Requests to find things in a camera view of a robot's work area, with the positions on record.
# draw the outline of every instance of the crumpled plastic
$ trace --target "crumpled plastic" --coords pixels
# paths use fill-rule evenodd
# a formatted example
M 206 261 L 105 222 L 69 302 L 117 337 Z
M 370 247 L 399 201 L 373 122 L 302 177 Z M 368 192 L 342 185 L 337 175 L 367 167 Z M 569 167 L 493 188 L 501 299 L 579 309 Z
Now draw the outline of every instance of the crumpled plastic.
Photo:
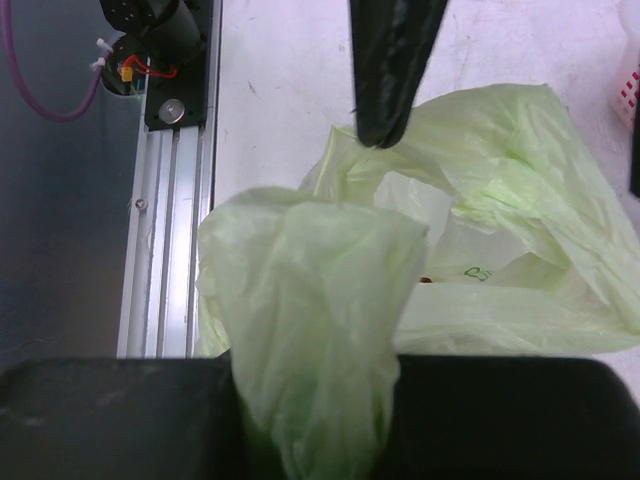
M 198 348 L 232 346 L 254 445 L 289 478 L 359 478 L 386 438 L 394 352 L 637 345 L 639 247 L 551 89 L 460 91 L 415 108 L 389 150 L 334 128 L 300 191 L 214 210 Z

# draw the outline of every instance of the gray floor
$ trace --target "gray floor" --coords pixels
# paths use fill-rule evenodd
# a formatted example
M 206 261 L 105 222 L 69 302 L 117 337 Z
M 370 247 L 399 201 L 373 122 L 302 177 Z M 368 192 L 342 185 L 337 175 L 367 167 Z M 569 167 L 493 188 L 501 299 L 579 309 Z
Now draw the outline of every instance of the gray floor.
M 98 0 L 14 1 L 23 73 L 50 109 L 84 95 Z M 102 89 L 71 124 L 39 118 L 0 53 L 0 366 L 115 354 L 139 106 Z

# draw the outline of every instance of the yellow connector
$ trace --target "yellow connector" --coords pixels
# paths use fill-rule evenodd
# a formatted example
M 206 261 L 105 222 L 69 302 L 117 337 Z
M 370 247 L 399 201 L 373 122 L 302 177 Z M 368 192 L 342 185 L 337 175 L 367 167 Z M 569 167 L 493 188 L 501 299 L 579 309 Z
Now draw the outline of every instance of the yellow connector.
M 129 83 L 133 80 L 133 68 L 131 67 L 122 67 L 122 71 L 120 72 L 120 78 L 124 83 Z

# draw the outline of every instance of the white tabletop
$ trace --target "white tabletop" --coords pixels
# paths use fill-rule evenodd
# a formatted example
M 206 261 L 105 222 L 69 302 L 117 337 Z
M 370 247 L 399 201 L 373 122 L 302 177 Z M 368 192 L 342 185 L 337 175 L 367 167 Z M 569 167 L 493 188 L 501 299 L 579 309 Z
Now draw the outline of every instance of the white tabletop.
M 225 1 L 216 204 L 258 185 L 297 187 L 330 126 L 351 123 L 348 4 Z M 640 231 L 640 203 L 626 192 L 630 134 L 608 103 L 625 42 L 617 0 L 450 0 L 418 102 L 492 83 L 549 84 Z M 636 359 L 613 362 L 640 395 Z

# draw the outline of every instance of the silver metal frame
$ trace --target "silver metal frame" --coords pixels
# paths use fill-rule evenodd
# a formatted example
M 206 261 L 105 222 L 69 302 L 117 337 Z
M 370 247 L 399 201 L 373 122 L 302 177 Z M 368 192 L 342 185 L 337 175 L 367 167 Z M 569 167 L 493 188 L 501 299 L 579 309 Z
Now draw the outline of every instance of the silver metal frame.
M 196 230 L 213 194 L 222 2 L 211 27 L 204 127 L 149 132 L 140 118 L 118 357 L 189 357 L 197 338 Z

